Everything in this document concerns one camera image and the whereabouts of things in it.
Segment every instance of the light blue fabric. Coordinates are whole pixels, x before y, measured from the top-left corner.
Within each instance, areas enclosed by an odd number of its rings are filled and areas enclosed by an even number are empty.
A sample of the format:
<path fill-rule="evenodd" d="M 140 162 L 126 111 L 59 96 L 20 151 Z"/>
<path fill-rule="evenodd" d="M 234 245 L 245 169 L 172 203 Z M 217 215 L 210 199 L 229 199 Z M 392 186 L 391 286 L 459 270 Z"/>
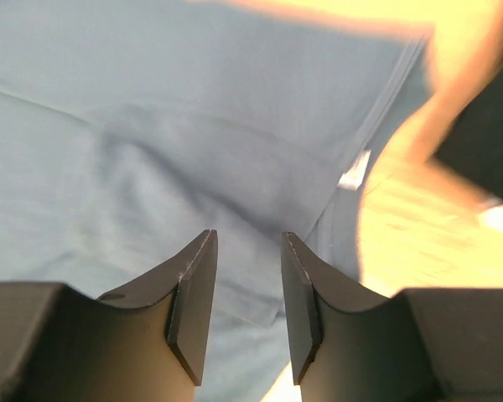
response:
<path fill-rule="evenodd" d="M 423 45 L 179 0 L 0 0 L 0 280 L 98 296 L 218 229 L 197 400 L 259 400 L 288 362 L 280 234 L 357 276 L 360 195 L 336 184 L 424 101 Z"/>

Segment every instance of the screw hole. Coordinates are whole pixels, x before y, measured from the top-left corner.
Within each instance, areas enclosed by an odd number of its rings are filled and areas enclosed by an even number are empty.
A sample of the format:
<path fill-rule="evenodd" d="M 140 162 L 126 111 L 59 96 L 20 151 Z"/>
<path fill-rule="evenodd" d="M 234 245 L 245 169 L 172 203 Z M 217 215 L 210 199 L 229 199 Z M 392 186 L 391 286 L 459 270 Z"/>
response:
<path fill-rule="evenodd" d="M 119 300 L 119 299 L 123 299 L 125 297 L 126 296 L 123 295 L 122 293 L 107 293 L 106 295 L 102 295 L 99 300 L 103 300 L 103 301 L 106 301 L 106 300 Z"/>

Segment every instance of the wooden floor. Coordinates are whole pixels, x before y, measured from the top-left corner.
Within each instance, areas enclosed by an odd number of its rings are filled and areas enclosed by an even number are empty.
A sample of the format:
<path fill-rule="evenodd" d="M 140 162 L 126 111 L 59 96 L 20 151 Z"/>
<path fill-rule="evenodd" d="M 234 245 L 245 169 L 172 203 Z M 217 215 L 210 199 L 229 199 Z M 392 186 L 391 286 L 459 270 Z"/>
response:
<path fill-rule="evenodd" d="M 360 211 L 364 283 L 503 287 L 503 234 L 476 219 L 485 194 L 428 159 L 448 126 L 499 68 L 503 0 L 234 0 L 288 18 L 406 35 L 431 27 L 433 98 L 375 165 Z M 290 368 L 265 401 L 298 400 Z"/>

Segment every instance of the black plastic part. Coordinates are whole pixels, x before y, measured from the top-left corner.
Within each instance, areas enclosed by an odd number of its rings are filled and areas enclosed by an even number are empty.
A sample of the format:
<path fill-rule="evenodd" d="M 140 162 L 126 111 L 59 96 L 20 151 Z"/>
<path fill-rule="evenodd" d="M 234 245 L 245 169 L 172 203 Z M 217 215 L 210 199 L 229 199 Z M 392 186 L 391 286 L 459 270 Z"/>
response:
<path fill-rule="evenodd" d="M 216 260 L 207 230 L 98 301 L 58 283 L 0 283 L 0 402 L 192 402 Z"/>
<path fill-rule="evenodd" d="M 295 234 L 283 234 L 282 273 L 303 402 L 503 402 L 503 289 L 406 289 L 388 299 Z"/>

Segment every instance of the white label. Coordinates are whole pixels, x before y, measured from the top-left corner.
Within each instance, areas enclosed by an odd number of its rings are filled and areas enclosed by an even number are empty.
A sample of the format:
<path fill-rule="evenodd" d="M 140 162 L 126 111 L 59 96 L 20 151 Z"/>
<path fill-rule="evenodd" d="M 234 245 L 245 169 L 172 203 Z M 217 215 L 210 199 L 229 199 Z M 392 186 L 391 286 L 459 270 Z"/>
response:
<path fill-rule="evenodd" d="M 360 185 L 363 183 L 363 177 L 366 175 L 370 155 L 371 151 L 363 151 L 355 160 L 349 171 L 343 173 L 337 187 L 354 191 L 360 188 Z"/>

